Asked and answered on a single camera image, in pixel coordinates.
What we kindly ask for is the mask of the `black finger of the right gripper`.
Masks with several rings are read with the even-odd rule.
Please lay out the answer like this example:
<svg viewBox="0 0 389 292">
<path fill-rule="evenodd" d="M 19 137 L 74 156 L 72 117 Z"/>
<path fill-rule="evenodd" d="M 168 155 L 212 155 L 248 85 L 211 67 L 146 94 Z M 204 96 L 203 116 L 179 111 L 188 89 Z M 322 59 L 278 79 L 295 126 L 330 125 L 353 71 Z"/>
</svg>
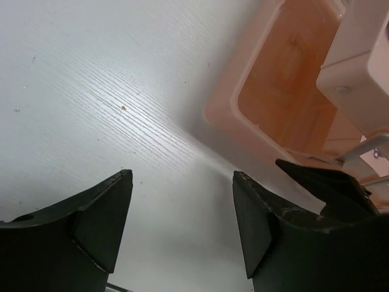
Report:
<svg viewBox="0 0 389 292">
<path fill-rule="evenodd" d="M 305 167 L 277 159 L 276 165 L 314 197 L 325 203 L 319 214 L 287 203 L 278 219 L 298 227 L 380 226 L 380 215 L 370 193 L 345 172 Z"/>
</svg>

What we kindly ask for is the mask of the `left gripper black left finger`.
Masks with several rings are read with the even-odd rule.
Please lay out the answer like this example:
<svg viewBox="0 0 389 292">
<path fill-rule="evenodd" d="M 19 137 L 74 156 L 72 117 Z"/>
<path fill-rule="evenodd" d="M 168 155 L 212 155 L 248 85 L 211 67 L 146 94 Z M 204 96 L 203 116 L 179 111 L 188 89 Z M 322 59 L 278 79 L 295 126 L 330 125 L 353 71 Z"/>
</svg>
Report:
<svg viewBox="0 0 389 292">
<path fill-rule="evenodd" d="M 51 206 L 1 222 L 1 291 L 105 291 L 133 191 L 124 169 Z"/>
</svg>

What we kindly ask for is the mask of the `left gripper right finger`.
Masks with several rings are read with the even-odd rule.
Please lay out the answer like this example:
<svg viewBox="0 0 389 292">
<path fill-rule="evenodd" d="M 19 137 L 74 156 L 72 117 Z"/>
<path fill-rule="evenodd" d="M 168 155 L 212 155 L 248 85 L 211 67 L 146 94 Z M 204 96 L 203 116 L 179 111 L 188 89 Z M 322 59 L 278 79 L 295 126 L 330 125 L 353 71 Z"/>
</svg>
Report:
<svg viewBox="0 0 389 292">
<path fill-rule="evenodd" d="M 387 291 L 388 215 L 346 223 L 233 174 L 233 201 L 255 291 Z"/>
</svg>

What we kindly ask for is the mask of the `pink plastic toolbox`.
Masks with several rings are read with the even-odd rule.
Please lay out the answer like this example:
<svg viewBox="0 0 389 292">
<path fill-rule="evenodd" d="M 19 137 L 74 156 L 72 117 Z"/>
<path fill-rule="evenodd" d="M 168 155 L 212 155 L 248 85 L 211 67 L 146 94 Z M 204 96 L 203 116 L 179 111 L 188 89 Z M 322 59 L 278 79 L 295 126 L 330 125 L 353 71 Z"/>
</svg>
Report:
<svg viewBox="0 0 389 292">
<path fill-rule="evenodd" d="M 280 196 L 322 206 L 276 159 L 349 173 L 388 212 L 388 2 L 261 1 L 204 113 L 217 149 Z"/>
</svg>

